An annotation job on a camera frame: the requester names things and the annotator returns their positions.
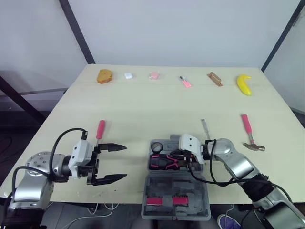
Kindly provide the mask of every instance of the shoe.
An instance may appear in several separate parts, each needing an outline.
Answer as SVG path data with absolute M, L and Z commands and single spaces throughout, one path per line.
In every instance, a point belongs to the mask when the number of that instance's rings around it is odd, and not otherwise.
M 240 229 L 240 224 L 230 216 L 219 215 L 217 218 L 218 226 L 221 229 Z

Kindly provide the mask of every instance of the bread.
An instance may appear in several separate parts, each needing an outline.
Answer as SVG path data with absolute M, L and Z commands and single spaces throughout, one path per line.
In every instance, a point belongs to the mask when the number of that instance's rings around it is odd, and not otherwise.
M 98 76 L 97 76 L 96 81 L 98 83 L 107 83 L 110 80 L 112 80 L 112 73 L 111 73 L 111 71 L 108 70 L 108 69 L 101 69 L 99 74 L 98 74 Z

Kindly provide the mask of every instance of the hammer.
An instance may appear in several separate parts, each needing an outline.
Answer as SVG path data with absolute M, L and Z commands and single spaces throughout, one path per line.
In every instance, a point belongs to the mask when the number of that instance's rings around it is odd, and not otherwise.
M 252 137 L 252 129 L 250 126 L 250 122 L 248 120 L 248 116 L 246 114 L 242 114 L 242 120 L 244 123 L 244 128 L 246 129 L 247 134 L 249 135 L 250 138 L 250 143 L 251 145 L 247 144 L 247 143 L 243 143 L 243 145 L 245 147 L 247 147 L 248 149 L 254 150 L 254 151 L 265 151 L 265 146 L 258 146 L 255 144 L 253 137 Z

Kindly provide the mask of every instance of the yellow banana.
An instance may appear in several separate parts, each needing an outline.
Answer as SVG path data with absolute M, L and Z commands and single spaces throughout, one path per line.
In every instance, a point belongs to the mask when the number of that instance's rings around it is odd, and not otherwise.
M 249 86 L 246 84 L 246 82 L 244 81 L 245 79 L 251 79 L 251 76 L 249 75 L 240 75 L 237 77 L 237 85 L 239 87 L 239 89 L 246 95 L 251 95 L 251 89 L 249 88 Z

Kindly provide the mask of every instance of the small screwdriver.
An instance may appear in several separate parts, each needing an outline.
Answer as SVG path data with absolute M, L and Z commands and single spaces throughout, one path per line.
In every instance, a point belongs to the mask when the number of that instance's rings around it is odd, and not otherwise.
M 204 131 L 206 133 L 208 140 L 211 140 L 210 135 L 209 135 L 208 125 L 206 124 L 205 119 L 201 119 L 201 123 L 203 125 Z
M 105 121 L 101 120 L 96 131 L 96 139 L 97 139 L 96 146 L 99 144 L 99 140 L 103 137 L 104 129 L 105 129 Z

